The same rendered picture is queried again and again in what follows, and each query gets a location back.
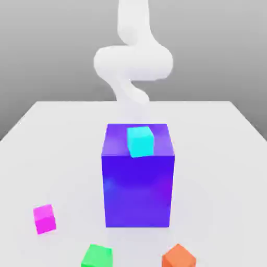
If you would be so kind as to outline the small orange cube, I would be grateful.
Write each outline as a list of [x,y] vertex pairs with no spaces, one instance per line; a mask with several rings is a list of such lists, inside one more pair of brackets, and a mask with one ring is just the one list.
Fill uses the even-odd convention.
[[196,258],[183,246],[177,244],[162,255],[161,267],[196,267]]

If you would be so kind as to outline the small cyan cube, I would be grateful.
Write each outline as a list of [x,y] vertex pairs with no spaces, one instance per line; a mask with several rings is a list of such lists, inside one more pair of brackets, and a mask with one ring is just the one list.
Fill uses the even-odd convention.
[[131,157],[154,155],[154,134],[148,126],[127,128],[127,147]]

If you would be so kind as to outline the small green cube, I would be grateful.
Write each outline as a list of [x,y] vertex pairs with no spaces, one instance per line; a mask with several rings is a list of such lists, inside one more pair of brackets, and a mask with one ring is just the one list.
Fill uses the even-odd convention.
[[112,249],[91,244],[82,259],[81,267],[113,267]]

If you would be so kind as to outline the small magenta cube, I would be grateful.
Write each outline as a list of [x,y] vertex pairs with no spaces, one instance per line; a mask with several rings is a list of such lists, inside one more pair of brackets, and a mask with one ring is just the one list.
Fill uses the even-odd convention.
[[56,230],[56,220],[51,204],[34,208],[33,215],[38,235]]

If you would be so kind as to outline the large purple box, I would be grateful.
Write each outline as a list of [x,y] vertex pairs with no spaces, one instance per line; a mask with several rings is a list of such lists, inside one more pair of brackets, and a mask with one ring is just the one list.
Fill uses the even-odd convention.
[[167,124],[149,124],[154,155],[131,157],[130,124],[108,124],[101,154],[106,227],[169,227],[175,153]]

